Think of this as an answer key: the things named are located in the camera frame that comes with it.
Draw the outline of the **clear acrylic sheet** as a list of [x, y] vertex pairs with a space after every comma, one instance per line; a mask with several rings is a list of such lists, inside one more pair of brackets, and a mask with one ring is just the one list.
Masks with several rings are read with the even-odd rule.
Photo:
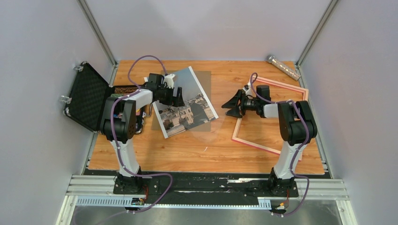
[[201, 143], [215, 144], [228, 142], [232, 138], [237, 119], [226, 115], [227, 109], [216, 108], [218, 118], [208, 120], [186, 133]]

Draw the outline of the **wooden picture frame pink inlay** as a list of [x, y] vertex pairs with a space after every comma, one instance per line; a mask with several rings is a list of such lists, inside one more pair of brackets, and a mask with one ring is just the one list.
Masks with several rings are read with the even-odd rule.
[[[302, 88], [298, 81], [290, 78], [272, 80], [258, 77], [254, 87], [260, 85], [269, 86], [270, 97], [274, 102], [308, 100], [309, 91]], [[263, 119], [253, 111], [247, 111], [244, 117], [237, 119], [232, 140], [275, 154], [280, 154], [283, 144], [278, 119]]]

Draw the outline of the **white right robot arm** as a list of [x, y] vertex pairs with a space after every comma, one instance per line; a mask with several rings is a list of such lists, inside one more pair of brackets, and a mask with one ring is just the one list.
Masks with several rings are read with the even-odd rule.
[[222, 105], [227, 116], [242, 118], [246, 111], [255, 111], [261, 118], [277, 118], [283, 147], [276, 165], [272, 168], [268, 189], [273, 195], [281, 195], [291, 188], [296, 177], [295, 168], [299, 156], [310, 141], [317, 135], [317, 126], [307, 101], [273, 102], [270, 87], [258, 85], [255, 96], [238, 90]]

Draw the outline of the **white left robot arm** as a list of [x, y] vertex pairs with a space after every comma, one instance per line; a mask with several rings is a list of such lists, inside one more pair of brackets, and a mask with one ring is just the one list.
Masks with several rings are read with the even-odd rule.
[[176, 81], [175, 74], [150, 73], [147, 82], [138, 86], [136, 91], [106, 99], [100, 131], [112, 144], [118, 158], [117, 184], [125, 185], [133, 194], [140, 193], [144, 187], [143, 175], [133, 149], [136, 111], [153, 102], [183, 106], [182, 87], [177, 87]]

